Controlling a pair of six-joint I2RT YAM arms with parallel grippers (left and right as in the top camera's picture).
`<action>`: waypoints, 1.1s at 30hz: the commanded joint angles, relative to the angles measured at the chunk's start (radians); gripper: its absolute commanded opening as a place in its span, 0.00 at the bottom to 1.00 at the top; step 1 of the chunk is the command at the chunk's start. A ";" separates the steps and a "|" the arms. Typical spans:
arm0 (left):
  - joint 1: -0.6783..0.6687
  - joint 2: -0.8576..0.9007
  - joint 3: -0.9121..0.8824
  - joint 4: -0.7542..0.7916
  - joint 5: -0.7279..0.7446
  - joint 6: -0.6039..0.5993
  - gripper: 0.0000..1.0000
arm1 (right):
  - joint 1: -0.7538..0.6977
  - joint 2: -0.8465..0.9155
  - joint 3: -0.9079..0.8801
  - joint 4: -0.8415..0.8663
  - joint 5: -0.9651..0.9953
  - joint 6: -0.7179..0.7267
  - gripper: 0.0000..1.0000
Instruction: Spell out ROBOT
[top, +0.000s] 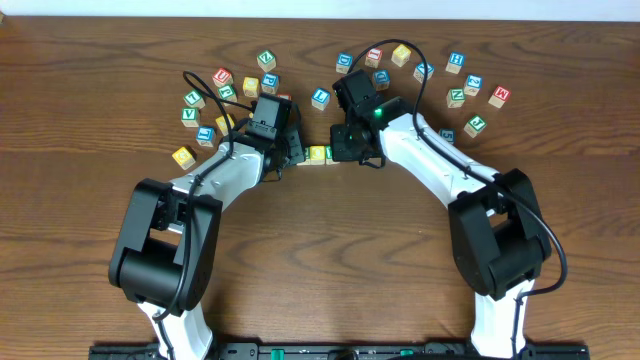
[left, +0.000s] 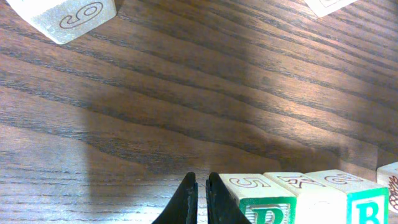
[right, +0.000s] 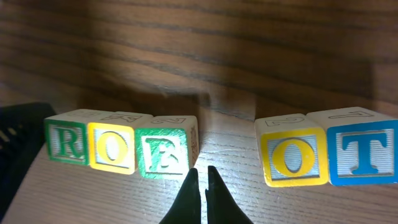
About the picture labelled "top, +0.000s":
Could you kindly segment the yellow O wooden block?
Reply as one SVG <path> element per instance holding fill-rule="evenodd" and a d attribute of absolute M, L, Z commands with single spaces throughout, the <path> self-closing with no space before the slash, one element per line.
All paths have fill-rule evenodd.
<path fill-rule="evenodd" d="M 309 148 L 310 164 L 325 165 L 326 164 L 326 148 L 321 145 L 314 145 Z"/>

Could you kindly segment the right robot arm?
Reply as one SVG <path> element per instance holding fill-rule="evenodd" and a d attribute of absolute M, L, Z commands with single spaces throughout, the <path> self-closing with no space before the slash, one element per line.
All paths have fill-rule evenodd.
<path fill-rule="evenodd" d="M 519 355 L 526 300 L 538 292 L 534 283 L 555 238 L 529 178 L 466 156 L 400 97 L 371 95 L 339 106 L 345 122 L 331 128 L 334 160 L 389 160 L 447 208 L 454 262 L 475 294 L 471 344 L 485 357 Z"/>

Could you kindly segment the green B wooden block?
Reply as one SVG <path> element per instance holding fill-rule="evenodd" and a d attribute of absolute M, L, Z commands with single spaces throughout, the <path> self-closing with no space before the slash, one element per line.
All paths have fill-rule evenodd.
<path fill-rule="evenodd" d="M 326 165 L 337 164 L 337 161 L 333 159 L 333 150 L 330 145 L 325 146 L 325 164 Z"/>

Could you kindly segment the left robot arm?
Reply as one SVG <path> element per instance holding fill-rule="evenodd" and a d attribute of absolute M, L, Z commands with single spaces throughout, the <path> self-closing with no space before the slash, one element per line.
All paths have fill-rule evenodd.
<path fill-rule="evenodd" d="M 233 131 L 194 171 L 134 188 L 109 265 L 110 283 L 152 323 L 164 359 L 203 359 L 214 342 L 200 301 L 222 212 L 271 171 L 304 161 L 298 127 Z"/>

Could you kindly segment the green R wooden block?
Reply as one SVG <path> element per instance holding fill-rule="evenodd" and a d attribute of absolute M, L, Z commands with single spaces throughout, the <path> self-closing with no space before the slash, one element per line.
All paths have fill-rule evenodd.
<path fill-rule="evenodd" d="M 302 162 L 299 162 L 297 164 L 297 166 L 306 166 L 306 165 L 311 165 L 311 160 L 310 160 L 310 147 L 306 147 L 304 149 L 304 160 Z"/>

